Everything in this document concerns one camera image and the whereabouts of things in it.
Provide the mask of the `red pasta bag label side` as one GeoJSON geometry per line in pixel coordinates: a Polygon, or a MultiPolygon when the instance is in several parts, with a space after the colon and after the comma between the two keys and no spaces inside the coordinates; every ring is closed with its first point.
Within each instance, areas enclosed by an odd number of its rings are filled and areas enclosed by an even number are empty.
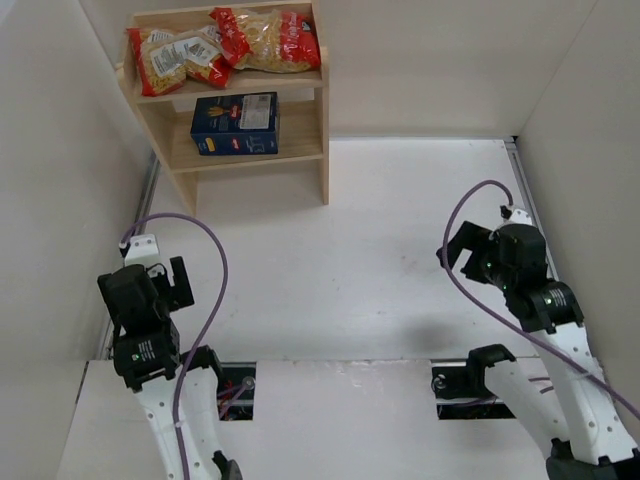
{"type": "Polygon", "coordinates": [[[213,27],[177,32],[148,27],[127,30],[141,82],[141,95],[157,97],[180,89],[186,81],[213,88],[228,86],[234,69],[227,63],[213,27]]]}

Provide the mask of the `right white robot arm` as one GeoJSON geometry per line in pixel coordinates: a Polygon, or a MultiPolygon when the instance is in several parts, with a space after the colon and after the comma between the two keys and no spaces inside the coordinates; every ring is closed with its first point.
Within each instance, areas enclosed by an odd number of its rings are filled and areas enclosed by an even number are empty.
{"type": "Polygon", "coordinates": [[[501,344],[469,352],[470,384],[509,408],[540,449],[549,478],[638,478],[639,445],[616,410],[622,399],[590,351],[575,294],[548,274],[540,231],[513,222],[495,230],[463,222],[457,232],[445,232],[441,266],[451,269],[463,251],[470,256],[462,274],[501,292],[516,320],[511,329],[534,346],[556,398],[539,391],[501,344]]]}

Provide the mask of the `red pasta bag front side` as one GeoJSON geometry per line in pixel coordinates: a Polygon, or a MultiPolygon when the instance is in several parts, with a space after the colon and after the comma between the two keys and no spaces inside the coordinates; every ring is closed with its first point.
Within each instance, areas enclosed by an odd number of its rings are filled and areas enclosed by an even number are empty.
{"type": "Polygon", "coordinates": [[[268,73],[317,70],[321,56],[311,18],[290,10],[258,13],[216,7],[210,12],[218,45],[231,67],[268,73]]]}

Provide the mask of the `blue Barilla pasta box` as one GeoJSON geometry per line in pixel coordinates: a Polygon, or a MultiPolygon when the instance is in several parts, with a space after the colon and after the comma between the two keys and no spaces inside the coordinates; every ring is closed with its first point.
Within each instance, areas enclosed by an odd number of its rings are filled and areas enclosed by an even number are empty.
{"type": "Polygon", "coordinates": [[[276,92],[200,98],[190,136],[202,156],[271,155],[279,152],[276,92]]]}

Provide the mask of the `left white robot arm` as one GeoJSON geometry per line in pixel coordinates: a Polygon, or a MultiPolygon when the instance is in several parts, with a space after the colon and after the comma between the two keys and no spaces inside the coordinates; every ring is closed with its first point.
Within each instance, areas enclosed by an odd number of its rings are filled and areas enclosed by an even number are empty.
{"type": "Polygon", "coordinates": [[[225,454],[217,386],[221,364],[213,349],[182,352],[172,313],[193,305],[180,257],[126,265],[99,277],[113,323],[114,369],[144,412],[168,479],[239,479],[238,462],[225,454]]]}

